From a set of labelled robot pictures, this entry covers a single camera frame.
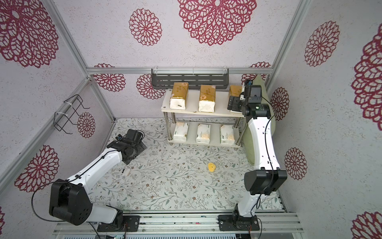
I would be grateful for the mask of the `gold tissue pack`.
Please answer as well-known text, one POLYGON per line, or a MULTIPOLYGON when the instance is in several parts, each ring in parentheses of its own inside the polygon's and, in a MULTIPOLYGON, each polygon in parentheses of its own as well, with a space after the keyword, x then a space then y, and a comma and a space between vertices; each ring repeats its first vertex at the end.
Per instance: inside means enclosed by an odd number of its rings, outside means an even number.
POLYGON ((216 87, 213 85, 201 85, 199 98, 199 112, 213 113, 215 110, 216 87))
POLYGON ((229 88, 229 96, 234 96, 234 97, 240 97, 242 93, 242 86, 241 85, 230 85, 229 88))
POLYGON ((175 82, 170 97, 170 109, 185 110, 189 84, 187 82, 175 82))

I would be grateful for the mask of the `white tissue pack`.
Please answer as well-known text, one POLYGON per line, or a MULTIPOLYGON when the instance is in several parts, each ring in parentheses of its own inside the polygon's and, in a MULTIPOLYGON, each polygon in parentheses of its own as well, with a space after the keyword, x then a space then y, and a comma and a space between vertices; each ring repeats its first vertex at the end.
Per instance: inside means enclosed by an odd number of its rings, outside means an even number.
POLYGON ((198 124, 196 143, 210 143, 210 124, 198 124))
POLYGON ((220 126, 220 143, 225 145, 235 144, 234 127, 232 125, 222 124, 220 126))
POLYGON ((186 142, 188 135, 189 123, 188 122, 180 122, 178 121, 175 124, 175 130, 173 135, 173 140, 186 142))

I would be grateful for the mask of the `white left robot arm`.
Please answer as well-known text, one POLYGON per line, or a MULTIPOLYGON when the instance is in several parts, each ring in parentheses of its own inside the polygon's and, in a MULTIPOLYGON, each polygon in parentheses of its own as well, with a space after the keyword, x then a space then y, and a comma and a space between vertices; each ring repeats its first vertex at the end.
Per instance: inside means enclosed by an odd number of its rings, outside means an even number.
POLYGON ((97 222, 120 229, 122 211, 111 206, 98 206, 90 201, 89 193, 96 183, 114 166, 128 165, 147 147, 144 132, 129 129, 119 134, 105 150, 77 174, 56 180, 51 186, 49 214, 78 226, 84 222, 97 222))

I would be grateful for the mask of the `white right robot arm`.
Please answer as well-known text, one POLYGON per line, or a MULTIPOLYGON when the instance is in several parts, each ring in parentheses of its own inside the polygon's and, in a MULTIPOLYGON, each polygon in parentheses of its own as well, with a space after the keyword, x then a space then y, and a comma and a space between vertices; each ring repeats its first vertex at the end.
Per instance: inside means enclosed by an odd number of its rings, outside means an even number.
POLYGON ((254 148, 254 170, 245 173, 244 184, 249 192, 233 213, 235 220, 248 220, 271 193, 287 180, 287 172, 280 169, 272 140, 272 120, 269 104, 262 103, 260 85, 244 85, 240 97, 230 97, 227 108, 238 110, 246 119, 254 148))

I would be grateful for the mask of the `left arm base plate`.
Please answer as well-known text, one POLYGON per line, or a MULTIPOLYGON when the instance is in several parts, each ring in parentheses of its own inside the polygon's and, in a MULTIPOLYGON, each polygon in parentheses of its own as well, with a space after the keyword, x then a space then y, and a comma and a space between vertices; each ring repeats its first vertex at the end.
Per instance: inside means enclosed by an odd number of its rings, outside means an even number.
POLYGON ((97 232, 137 232, 140 224, 140 216, 116 216, 114 221, 110 224, 100 223, 97 232))

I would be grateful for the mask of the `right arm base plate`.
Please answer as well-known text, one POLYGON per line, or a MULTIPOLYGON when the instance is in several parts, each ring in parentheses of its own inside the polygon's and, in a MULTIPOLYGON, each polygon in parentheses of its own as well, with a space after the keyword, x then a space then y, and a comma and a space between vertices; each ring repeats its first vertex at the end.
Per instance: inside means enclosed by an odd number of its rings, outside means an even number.
POLYGON ((260 224, 256 216, 246 218, 242 216, 219 215, 220 231, 259 231, 260 224))

